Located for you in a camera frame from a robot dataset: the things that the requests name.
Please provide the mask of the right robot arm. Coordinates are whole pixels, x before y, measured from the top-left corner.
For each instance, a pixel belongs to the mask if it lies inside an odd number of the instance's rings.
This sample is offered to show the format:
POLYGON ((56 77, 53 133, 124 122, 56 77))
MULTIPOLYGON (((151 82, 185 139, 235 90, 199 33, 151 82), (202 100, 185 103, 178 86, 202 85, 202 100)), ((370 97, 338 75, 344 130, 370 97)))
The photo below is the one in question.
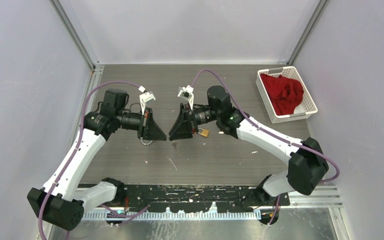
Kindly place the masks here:
POLYGON ((252 143, 271 153, 287 165, 287 170, 268 175, 257 187, 257 198, 271 205, 278 195, 296 191, 309 196, 329 170, 321 157, 317 140, 306 140, 282 134, 234 107, 231 97, 220 85, 207 90, 207 104, 195 104, 193 88, 180 87, 177 96, 186 100, 180 104, 176 121, 169 131, 169 140, 191 139, 201 132, 200 125, 215 122, 225 135, 252 143))

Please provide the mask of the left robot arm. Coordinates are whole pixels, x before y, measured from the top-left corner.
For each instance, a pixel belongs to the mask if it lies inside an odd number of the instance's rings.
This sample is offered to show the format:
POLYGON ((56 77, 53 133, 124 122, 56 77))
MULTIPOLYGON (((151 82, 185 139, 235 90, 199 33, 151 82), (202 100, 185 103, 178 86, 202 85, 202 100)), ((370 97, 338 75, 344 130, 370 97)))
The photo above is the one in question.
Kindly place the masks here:
POLYGON ((86 114, 76 140, 60 166, 42 188, 31 188, 27 200, 39 221, 66 231, 80 223, 84 213, 105 203, 118 207, 126 202, 125 184, 106 177, 85 192, 77 187, 98 151, 118 129, 137 132, 141 140, 166 141, 167 137, 153 118, 147 104, 156 98, 143 90, 139 96, 140 112, 126 109, 129 95, 121 89, 108 89, 99 111, 86 114))

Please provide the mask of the silver key bunch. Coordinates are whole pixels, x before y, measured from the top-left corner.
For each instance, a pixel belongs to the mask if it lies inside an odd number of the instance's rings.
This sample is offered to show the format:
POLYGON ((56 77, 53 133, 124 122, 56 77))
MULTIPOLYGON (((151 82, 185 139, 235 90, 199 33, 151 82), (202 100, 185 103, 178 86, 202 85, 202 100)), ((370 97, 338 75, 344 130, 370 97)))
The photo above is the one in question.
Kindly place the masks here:
POLYGON ((177 143, 176 141, 173 141, 171 145, 172 145, 172 147, 173 147, 174 149, 176 149, 176 148, 177 148, 177 144, 178 144, 178 143, 177 143))

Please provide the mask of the large brass padlock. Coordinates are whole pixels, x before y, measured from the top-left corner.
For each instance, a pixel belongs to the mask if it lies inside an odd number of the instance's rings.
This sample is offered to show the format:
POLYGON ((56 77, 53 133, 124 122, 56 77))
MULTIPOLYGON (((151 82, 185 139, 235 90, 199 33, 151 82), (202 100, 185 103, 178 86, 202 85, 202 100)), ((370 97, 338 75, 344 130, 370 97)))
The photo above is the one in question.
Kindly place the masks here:
POLYGON ((144 140, 143 138, 140 140, 140 142, 145 145, 145 146, 148 146, 150 144, 153 143, 153 140, 144 140))

